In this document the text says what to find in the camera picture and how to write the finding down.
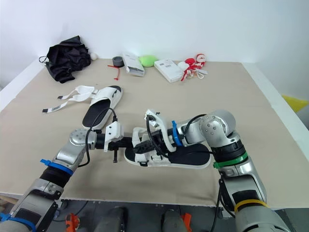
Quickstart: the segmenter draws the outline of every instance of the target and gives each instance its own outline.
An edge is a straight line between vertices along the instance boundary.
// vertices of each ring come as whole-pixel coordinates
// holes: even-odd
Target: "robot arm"
[[[148,110],[147,115],[152,116],[153,126],[167,131],[167,136],[158,132],[153,136],[161,136],[156,141],[168,143],[165,150],[169,152],[172,152],[170,146],[208,143],[215,159],[213,166],[222,177],[219,184],[223,203],[229,211],[235,211],[238,232],[289,232],[282,219],[266,206],[266,190],[235,131],[236,121],[230,112],[216,110],[194,120],[173,122],[173,129],[166,129],[159,113]]]
[[[131,147],[132,139],[122,138],[122,128],[117,122],[107,127],[108,136],[90,131],[89,149],[114,150],[120,147]],[[9,215],[1,215],[3,223],[0,232],[44,232],[49,227],[58,208],[55,200],[63,193],[64,186],[84,158],[86,151],[85,138],[87,130],[77,129],[70,134],[69,141],[51,160],[42,159],[47,168],[40,178],[36,179],[25,194],[13,207]]]

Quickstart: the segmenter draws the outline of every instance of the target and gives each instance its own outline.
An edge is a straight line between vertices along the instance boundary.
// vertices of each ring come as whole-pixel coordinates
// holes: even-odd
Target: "table surface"
[[[97,89],[119,85],[123,97],[115,110],[131,135],[145,127],[147,108],[160,111],[170,121],[183,121],[215,109],[230,111],[237,131],[267,190],[273,208],[309,207],[309,163],[267,99],[240,63],[208,62],[209,74],[170,84],[154,67],[145,77],[131,76],[107,67],[109,59],[95,60],[73,75],[74,81],[55,82],[43,69],[0,114],[0,192],[23,194],[67,142],[69,134],[82,127],[89,101],[70,102],[65,108],[43,114],[57,106],[57,96],[78,85]],[[91,151],[89,165],[79,168],[62,195],[67,199],[215,205],[218,172],[210,165],[201,170],[172,167],[139,167],[129,164],[119,152]]]

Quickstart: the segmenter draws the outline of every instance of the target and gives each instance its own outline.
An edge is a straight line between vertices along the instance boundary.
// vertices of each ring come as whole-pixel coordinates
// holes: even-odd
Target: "duct tape roll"
[[[114,57],[112,59],[112,64],[116,67],[119,67],[119,68],[124,67],[124,65],[125,65],[122,57]]]

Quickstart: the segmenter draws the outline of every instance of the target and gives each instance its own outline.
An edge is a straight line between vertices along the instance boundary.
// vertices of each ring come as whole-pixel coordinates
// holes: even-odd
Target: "green zip tie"
[[[248,154],[247,152],[243,153],[243,155],[237,157],[236,159],[232,159],[229,161],[224,161],[224,162],[215,162],[213,163],[213,167],[218,169],[218,168],[222,168],[224,166],[231,166],[231,165],[236,165],[239,164],[240,162],[244,161],[245,159],[247,159]]]

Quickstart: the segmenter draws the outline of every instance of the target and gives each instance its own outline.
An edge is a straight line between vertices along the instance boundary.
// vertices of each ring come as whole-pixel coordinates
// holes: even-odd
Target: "slipper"
[[[74,102],[83,102],[88,98],[92,98],[90,107],[83,118],[83,127],[90,128],[91,124],[93,123],[94,119],[97,115],[105,108],[114,108],[122,97],[122,89],[119,86],[109,86],[103,89],[97,90],[92,86],[78,86],[73,90],[70,94],[65,96],[59,96],[59,100],[66,100],[65,103],[48,109],[43,109],[43,113],[51,113],[54,111],[58,111],[61,108],[65,107],[69,101]],[[108,110],[104,114],[102,114],[94,124],[94,130],[101,129],[106,121],[108,120],[109,116],[111,115],[111,111]]]
[[[108,107],[113,109],[120,101],[122,93],[123,91],[119,86],[109,86],[100,89],[96,93],[95,97],[93,97],[93,99],[91,100],[90,107],[83,119],[83,127],[87,129],[90,128],[95,118],[103,109]],[[112,113],[111,110],[107,110],[104,114],[102,114],[97,119],[92,129],[93,130],[101,129],[108,120],[111,113]]]
[[[136,144],[149,140],[145,128],[134,128],[132,144],[135,147]],[[138,132],[144,133],[141,140],[138,136]],[[180,167],[191,169],[206,168],[210,162],[211,157],[208,153],[208,149],[203,144],[194,144],[187,147],[177,147],[176,151],[168,152],[166,157],[157,155],[156,151],[150,151],[143,154],[135,154],[133,148],[127,148],[125,150],[125,159],[127,162],[142,166],[142,167]]]

